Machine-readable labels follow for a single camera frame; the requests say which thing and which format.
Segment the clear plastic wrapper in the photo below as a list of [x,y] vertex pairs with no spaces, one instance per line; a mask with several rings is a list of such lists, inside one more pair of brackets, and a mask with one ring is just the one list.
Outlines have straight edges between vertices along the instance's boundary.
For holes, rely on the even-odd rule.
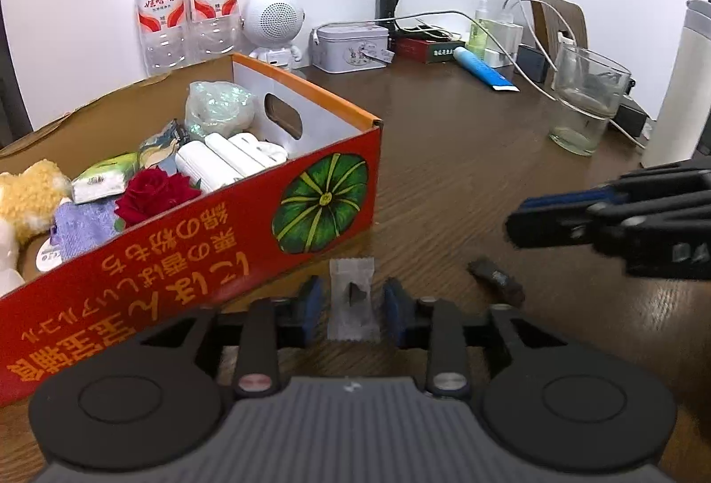
[[332,296],[328,339],[340,342],[379,342],[381,332],[371,298],[375,259],[332,259],[329,274]]

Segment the white folding plastic device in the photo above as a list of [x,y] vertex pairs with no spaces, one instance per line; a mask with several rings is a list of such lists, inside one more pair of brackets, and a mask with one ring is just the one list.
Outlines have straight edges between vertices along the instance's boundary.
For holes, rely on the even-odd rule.
[[264,170],[286,163],[288,152],[276,144],[258,140],[251,133],[227,139],[218,133],[181,146],[175,155],[176,168],[193,186],[210,194],[236,184]]

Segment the red rose flower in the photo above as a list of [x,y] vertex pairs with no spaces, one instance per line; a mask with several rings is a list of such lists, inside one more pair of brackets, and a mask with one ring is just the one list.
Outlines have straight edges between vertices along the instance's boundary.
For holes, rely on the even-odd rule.
[[158,167],[142,169],[116,200],[115,231],[141,224],[201,196],[201,189],[179,172],[169,175]]

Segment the purple fabric pouch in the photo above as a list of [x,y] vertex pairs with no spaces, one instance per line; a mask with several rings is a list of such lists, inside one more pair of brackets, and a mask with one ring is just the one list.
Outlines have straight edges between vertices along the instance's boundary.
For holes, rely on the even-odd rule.
[[75,204],[64,198],[54,213],[52,244],[58,247],[61,260],[67,262],[113,239],[116,199],[107,198],[86,204]]

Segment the green tissue packet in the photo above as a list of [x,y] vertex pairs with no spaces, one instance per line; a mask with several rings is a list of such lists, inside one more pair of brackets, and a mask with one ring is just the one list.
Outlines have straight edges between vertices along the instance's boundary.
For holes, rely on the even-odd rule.
[[123,153],[95,163],[72,180],[72,200],[79,205],[120,196],[137,169],[139,156],[136,152]]

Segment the iridescent plastic bag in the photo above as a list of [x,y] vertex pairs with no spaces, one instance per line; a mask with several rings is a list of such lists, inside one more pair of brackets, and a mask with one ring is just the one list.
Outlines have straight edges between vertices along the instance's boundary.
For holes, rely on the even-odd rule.
[[256,96],[227,81],[194,81],[189,85],[184,126],[194,139],[217,133],[230,138],[243,132],[256,116]]

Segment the white and yellow plush toy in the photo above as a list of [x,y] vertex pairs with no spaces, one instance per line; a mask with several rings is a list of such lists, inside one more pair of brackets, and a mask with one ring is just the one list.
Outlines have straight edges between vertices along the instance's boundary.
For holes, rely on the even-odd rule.
[[69,199],[71,182],[56,163],[41,159],[20,174],[1,174],[1,295],[22,286],[17,270],[19,251],[47,233],[54,213]]

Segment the small black clip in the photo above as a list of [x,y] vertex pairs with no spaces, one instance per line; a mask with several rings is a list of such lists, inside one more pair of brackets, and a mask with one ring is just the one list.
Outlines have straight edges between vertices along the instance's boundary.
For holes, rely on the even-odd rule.
[[514,277],[487,257],[479,257],[467,264],[467,272],[489,291],[496,303],[521,307],[525,302],[524,289]]

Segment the white thermos bottle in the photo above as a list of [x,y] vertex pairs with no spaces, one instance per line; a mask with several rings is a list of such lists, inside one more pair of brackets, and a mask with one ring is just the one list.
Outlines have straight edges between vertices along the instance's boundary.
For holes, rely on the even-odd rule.
[[650,141],[643,168],[692,157],[710,114],[710,3],[690,0],[667,94]]

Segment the clear glass cup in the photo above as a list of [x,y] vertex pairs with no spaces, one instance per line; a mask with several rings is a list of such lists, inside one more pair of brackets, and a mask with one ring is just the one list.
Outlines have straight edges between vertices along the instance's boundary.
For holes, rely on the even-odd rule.
[[631,72],[616,60],[573,43],[559,45],[555,68],[548,136],[564,150],[589,157],[617,114]]

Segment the red cardboard box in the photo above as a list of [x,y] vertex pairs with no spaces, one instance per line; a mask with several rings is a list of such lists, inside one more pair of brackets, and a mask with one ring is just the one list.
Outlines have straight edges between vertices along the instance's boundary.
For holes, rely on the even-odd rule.
[[230,81],[300,117],[301,133],[258,105],[251,132],[287,150],[259,172],[149,218],[92,252],[40,272],[1,302],[1,400],[183,311],[223,303],[369,227],[382,123],[344,98],[244,55],[137,82],[4,148],[5,172],[47,159],[68,176],[134,150],[183,114],[194,81]]

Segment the white power adapter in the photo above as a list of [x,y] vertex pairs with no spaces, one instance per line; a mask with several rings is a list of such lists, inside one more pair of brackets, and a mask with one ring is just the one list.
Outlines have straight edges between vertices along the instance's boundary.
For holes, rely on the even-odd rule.
[[523,27],[513,21],[511,15],[496,20],[483,19],[481,23],[487,31],[483,62],[494,69],[512,65],[521,45]]

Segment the brown paper bag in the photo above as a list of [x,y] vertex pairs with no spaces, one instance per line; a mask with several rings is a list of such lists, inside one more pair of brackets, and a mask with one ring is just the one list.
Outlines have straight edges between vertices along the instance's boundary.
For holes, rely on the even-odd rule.
[[534,32],[547,55],[558,57],[560,39],[575,41],[579,48],[588,48],[586,19],[582,9],[567,0],[530,0]]

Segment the blue white tube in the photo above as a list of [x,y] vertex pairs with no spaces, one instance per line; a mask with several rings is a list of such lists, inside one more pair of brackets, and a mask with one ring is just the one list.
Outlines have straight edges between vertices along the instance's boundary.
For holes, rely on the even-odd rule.
[[453,50],[453,59],[477,80],[495,92],[518,92],[518,88],[495,69],[480,60],[474,52],[458,46]]

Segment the small green spray bottle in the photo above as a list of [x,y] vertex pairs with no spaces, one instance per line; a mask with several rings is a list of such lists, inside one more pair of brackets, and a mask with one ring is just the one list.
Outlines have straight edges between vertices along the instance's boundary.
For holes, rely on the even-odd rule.
[[479,57],[480,60],[483,60],[486,53],[488,35],[479,27],[479,23],[487,19],[487,17],[488,2],[487,0],[480,0],[474,14],[475,21],[470,26],[469,40],[467,40],[467,49]]

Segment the red and green box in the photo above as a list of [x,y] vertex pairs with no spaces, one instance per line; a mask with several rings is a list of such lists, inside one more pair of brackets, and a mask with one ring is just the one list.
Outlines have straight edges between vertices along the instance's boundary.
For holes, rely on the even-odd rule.
[[395,40],[395,54],[398,57],[414,60],[418,63],[433,64],[450,62],[456,48],[465,45],[462,40],[434,41],[412,38],[399,38]]

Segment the white tin box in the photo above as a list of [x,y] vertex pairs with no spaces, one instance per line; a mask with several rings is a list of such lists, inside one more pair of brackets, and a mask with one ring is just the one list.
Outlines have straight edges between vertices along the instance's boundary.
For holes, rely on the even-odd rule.
[[327,24],[310,35],[311,64],[327,74],[386,68],[393,62],[387,28],[376,24]]

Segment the white robot speaker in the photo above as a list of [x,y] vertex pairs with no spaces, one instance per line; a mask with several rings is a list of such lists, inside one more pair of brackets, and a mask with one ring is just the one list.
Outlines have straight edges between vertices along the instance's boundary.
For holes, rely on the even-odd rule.
[[305,21],[296,0],[249,0],[242,10],[242,33],[253,45],[249,57],[290,72],[303,52],[295,45]]

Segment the left water bottle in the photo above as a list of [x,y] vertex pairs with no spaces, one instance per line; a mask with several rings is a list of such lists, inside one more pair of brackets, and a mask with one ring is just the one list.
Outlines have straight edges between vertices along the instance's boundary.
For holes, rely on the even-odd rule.
[[142,62],[148,77],[187,63],[184,0],[134,0]]

